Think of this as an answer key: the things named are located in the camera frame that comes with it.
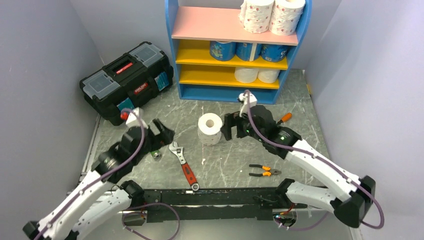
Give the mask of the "white roll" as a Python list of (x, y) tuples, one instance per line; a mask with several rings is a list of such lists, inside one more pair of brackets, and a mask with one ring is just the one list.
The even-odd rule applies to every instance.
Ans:
[(249, 84), (257, 79), (258, 72), (258, 68), (236, 67), (234, 77), (240, 83)]
[(257, 78), (263, 83), (272, 84), (277, 81), (279, 74), (279, 69), (261, 68), (258, 71)]
[(266, 32), (274, 3), (274, 0), (244, 0), (238, 14), (243, 29), (252, 34)]
[(200, 142), (206, 146), (216, 145), (222, 136), (222, 126), (222, 119), (217, 114), (203, 114), (197, 122), (197, 133)]

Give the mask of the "blue roll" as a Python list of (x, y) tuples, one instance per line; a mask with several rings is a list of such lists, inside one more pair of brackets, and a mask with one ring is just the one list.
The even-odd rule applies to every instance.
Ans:
[(261, 55), (261, 43), (237, 42), (235, 55), (245, 62), (253, 62)]
[(210, 41), (209, 54), (218, 61), (230, 61), (236, 55), (236, 44), (232, 41)]
[(263, 44), (260, 56), (268, 62), (279, 62), (287, 54), (289, 47), (286, 45)]

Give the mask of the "pink patterned paper towel roll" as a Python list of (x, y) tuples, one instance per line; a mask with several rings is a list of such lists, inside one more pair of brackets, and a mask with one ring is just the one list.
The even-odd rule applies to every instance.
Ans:
[(278, 36), (294, 34), (305, 5), (305, 0), (275, 0), (269, 30)]

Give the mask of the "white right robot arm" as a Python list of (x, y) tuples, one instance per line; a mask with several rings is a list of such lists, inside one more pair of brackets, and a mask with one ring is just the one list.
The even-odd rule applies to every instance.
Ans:
[(297, 132), (277, 124), (263, 105), (250, 110), (252, 120), (247, 113), (225, 114), (220, 130), (225, 139), (232, 139), (232, 128), (236, 127), (237, 138), (251, 137), (261, 142), (269, 153), (301, 167), (324, 184), (324, 187), (316, 187), (286, 178), (275, 191), (276, 203), (282, 208), (293, 203), (323, 209), (351, 228), (364, 224), (366, 214), (375, 203), (376, 181), (335, 165)]

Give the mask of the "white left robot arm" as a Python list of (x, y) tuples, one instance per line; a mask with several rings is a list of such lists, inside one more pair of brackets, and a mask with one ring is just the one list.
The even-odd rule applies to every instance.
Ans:
[(38, 221), (29, 221), (22, 230), (30, 240), (81, 240), (105, 220), (119, 211), (139, 209), (145, 202), (144, 190), (133, 180), (100, 203), (106, 191), (129, 174), (141, 159), (169, 145), (175, 132), (153, 120), (159, 130), (154, 134), (149, 125), (135, 119), (121, 140), (101, 153), (80, 184), (51, 213)]

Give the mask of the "blue shelf with coloured boards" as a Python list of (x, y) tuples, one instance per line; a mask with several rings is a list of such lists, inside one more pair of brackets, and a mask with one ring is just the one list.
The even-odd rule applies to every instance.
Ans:
[(165, 21), (183, 100), (234, 102), (250, 90), (260, 104), (275, 104), (307, 33), (307, 0), (290, 35), (251, 33), (232, 8), (164, 3)]

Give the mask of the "red adjustable wrench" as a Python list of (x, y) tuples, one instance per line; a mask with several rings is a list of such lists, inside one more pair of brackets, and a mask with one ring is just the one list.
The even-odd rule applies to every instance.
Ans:
[(191, 170), (189, 164), (185, 160), (184, 157), (184, 148), (182, 146), (178, 146), (176, 141), (173, 141), (168, 149), (178, 158), (183, 174), (191, 188), (192, 191), (198, 191), (200, 189), (199, 183), (195, 177), (195, 174)]

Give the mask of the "black plastic toolbox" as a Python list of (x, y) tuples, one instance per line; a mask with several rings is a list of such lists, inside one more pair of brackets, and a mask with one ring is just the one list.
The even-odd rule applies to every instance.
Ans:
[(123, 109), (135, 109), (173, 85), (174, 68), (168, 56), (151, 42), (104, 65), (79, 82), (86, 102), (114, 126), (123, 123)]

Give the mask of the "green handled tool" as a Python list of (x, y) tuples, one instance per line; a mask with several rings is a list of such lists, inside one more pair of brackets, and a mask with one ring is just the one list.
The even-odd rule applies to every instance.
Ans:
[(152, 151), (150, 154), (154, 160), (159, 160), (162, 157), (162, 153), (159, 150)]

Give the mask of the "orange handled screwdriver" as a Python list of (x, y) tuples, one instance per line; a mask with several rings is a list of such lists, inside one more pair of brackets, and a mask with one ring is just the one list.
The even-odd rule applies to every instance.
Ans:
[(286, 113), (284, 116), (282, 116), (278, 121), (277, 121), (277, 124), (278, 125), (280, 125), (280, 124), (283, 124), (283, 123), (286, 123), (287, 121), (289, 121), (291, 118), (292, 118), (292, 113), (291, 112), (288, 112), (288, 113)]

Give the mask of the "orange handled pliers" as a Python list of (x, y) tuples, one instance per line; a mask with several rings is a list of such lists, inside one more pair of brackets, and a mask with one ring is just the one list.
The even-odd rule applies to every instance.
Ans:
[(249, 173), (249, 175), (252, 177), (270, 177), (272, 175), (280, 175), (282, 173), (280, 170), (273, 169), (269, 166), (264, 166), (261, 164), (249, 164), (249, 167), (264, 170), (262, 173)]

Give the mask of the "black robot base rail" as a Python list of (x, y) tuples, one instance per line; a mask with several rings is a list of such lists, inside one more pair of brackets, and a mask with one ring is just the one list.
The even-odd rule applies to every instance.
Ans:
[(256, 219), (271, 221), (274, 215), (305, 204), (291, 203), (275, 187), (145, 189), (129, 209), (146, 213), (148, 223), (175, 220)]

